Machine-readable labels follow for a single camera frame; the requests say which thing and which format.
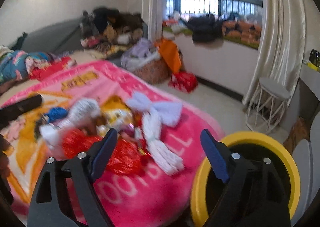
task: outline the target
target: yellow ring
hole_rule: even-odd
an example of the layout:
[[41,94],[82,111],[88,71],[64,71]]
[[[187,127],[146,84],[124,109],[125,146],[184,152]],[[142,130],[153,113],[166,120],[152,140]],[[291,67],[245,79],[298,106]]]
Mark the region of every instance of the yellow ring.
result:
[[[255,144],[265,147],[275,153],[286,167],[291,186],[289,200],[290,218],[293,217],[300,198],[300,176],[298,168],[289,152],[273,138],[257,132],[237,132],[221,140],[227,147],[239,144]],[[202,227],[208,219],[206,204],[206,185],[211,165],[207,158],[201,163],[193,181],[191,191],[191,215],[196,227]]]

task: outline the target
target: orange bag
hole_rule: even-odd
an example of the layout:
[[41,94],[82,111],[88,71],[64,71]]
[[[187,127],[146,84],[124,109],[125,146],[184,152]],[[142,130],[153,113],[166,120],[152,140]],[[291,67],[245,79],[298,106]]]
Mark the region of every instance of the orange bag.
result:
[[165,60],[173,73],[179,72],[181,68],[181,60],[177,45],[169,39],[163,38],[160,42],[155,43],[159,48],[159,54]]

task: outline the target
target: bed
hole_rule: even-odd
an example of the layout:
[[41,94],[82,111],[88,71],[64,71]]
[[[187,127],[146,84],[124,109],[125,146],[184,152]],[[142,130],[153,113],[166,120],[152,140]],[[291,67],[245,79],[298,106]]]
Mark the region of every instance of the bed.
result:
[[[84,83],[77,83],[79,78]],[[99,99],[100,103],[113,95],[126,100],[136,91],[144,93],[151,101],[180,101],[108,61],[93,61],[69,71],[58,72],[18,92],[5,103],[14,103],[33,93],[40,93],[44,98],[44,105],[39,108],[41,110],[26,115],[28,123],[20,129],[19,138],[12,142],[13,150],[8,154],[11,170],[9,183],[15,197],[13,209],[18,215],[26,217],[37,177],[49,156],[44,141],[35,143],[32,134],[26,134],[28,128],[32,128],[31,121],[37,119],[37,114],[52,106],[67,108],[82,97]],[[183,102],[178,125],[175,128],[163,127],[161,140],[183,158],[184,171],[171,177],[150,161],[142,174],[121,176],[105,171],[94,183],[98,197],[115,226],[128,226],[128,222],[131,227],[162,226],[172,222],[184,211],[189,203],[193,178],[205,156],[200,144],[200,132],[204,128],[208,128],[217,140],[224,136],[212,117]],[[72,183],[69,185],[69,193],[78,220],[85,222]]]

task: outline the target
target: baseboard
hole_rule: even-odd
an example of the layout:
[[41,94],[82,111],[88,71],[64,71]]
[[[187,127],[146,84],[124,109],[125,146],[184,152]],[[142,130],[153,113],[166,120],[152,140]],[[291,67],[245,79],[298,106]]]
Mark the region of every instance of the baseboard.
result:
[[199,83],[208,86],[209,88],[212,88],[220,93],[223,93],[237,101],[242,101],[243,95],[237,92],[234,92],[233,90],[230,90],[222,85],[216,84],[214,82],[208,81],[207,79],[204,79],[202,77],[196,76]]

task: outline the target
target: laundry basket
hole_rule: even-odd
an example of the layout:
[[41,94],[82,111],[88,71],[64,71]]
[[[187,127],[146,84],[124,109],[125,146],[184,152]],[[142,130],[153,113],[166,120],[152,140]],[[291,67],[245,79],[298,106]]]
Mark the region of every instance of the laundry basket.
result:
[[165,61],[161,58],[153,60],[145,66],[132,72],[142,80],[149,84],[163,83],[169,77],[169,68]]

